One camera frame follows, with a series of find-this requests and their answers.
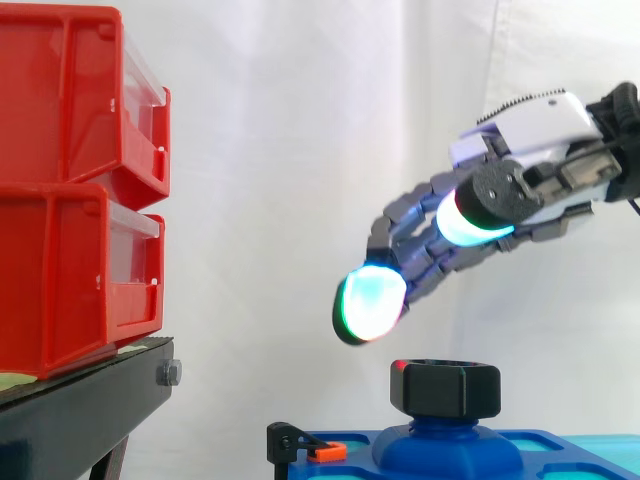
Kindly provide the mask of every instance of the green led light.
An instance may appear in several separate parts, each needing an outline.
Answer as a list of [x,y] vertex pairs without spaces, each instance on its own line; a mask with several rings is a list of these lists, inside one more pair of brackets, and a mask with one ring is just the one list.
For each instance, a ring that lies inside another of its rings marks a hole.
[[338,332],[344,326],[354,344],[382,337],[398,322],[406,292],[402,275],[391,268],[365,265],[351,272],[338,290],[336,332],[345,340]]
[[473,247],[496,240],[513,232],[513,226],[485,230],[469,222],[458,210],[456,191],[449,193],[438,205],[436,221],[442,236],[459,247]]

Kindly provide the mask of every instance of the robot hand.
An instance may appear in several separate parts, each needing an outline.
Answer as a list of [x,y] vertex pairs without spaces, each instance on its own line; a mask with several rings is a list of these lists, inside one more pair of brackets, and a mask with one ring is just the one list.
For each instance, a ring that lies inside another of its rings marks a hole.
[[630,83],[587,107],[555,91],[484,117],[451,145],[452,170],[375,220],[364,266],[338,287],[336,333],[351,345],[381,337],[451,272],[562,237],[593,214],[593,201],[632,202],[640,195],[639,139]]

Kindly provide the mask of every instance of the red drawer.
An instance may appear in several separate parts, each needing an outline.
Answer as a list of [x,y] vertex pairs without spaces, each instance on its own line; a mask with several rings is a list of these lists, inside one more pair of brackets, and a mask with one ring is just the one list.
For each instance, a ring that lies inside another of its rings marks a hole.
[[47,378],[162,327],[161,217],[99,185],[0,185],[0,225],[0,372]]
[[169,195],[169,91],[110,7],[0,3],[0,180]]

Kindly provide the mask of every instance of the white backdrop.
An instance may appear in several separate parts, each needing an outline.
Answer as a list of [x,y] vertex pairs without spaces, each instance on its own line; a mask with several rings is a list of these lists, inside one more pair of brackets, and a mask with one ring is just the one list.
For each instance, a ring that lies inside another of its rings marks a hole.
[[406,357],[501,368],[494,426],[640,431],[628,207],[453,276],[376,344],[343,346],[330,325],[371,221],[448,168],[448,143],[484,109],[640,82],[636,1],[113,4],[173,92],[172,196],[152,210],[167,220],[163,333],[185,368],[132,435],[124,480],[271,478],[275,420],[404,422],[388,366]]

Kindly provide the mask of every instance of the blue plastic base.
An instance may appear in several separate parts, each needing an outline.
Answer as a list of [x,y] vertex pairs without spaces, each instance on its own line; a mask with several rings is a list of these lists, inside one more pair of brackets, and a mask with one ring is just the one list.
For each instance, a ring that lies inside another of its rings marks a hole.
[[290,480],[630,480],[640,478],[640,436],[563,439],[538,430],[491,431],[468,425],[451,432],[430,426],[383,432],[314,432],[346,443],[343,462],[309,463],[303,454]]

